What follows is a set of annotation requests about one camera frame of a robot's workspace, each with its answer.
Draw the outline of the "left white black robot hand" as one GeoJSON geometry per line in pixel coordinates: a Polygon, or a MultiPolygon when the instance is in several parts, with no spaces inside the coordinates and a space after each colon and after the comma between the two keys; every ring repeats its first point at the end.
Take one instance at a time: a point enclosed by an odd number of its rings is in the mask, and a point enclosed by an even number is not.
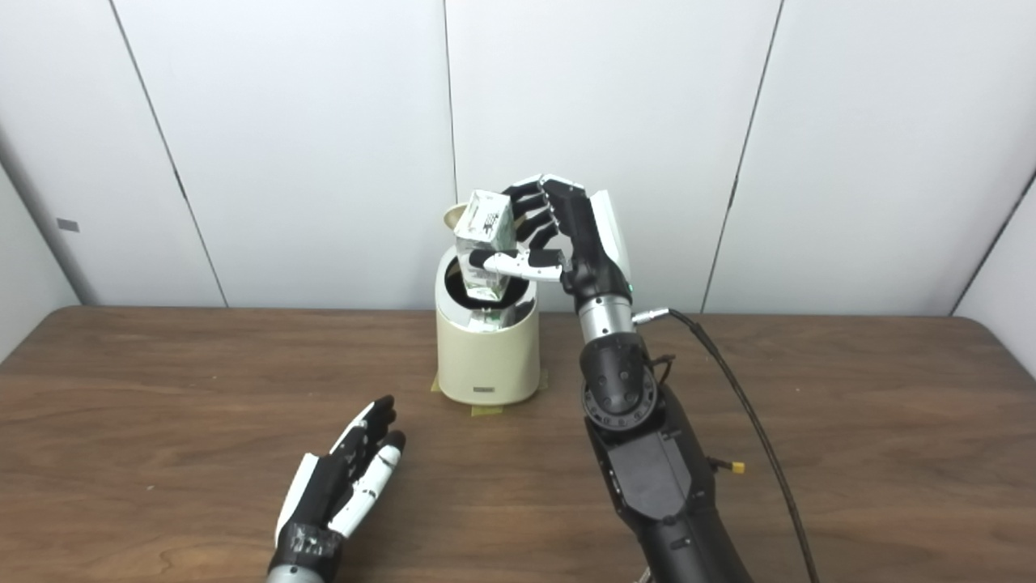
{"type": "Polygon", "coordinates": [[[344,545],[375,506],[405,449],[395,398],[368,403],[329,451],[306,453],[275,525],[267,582],[333,582],[344,545]]]}

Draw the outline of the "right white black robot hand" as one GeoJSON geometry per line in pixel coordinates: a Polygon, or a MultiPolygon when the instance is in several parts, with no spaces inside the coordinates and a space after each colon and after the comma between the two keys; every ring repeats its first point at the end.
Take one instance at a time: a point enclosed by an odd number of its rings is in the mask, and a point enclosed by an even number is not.
{"type": "Polygon", "coordinates": [[[462,252],[465,268],[530,282],[558,282],[578,309],[603,296],[632,299],[631,284],[605,246],[592,197],[556,176],[533,176],[503,190],[522,223],[511,249],[462,252]]]}

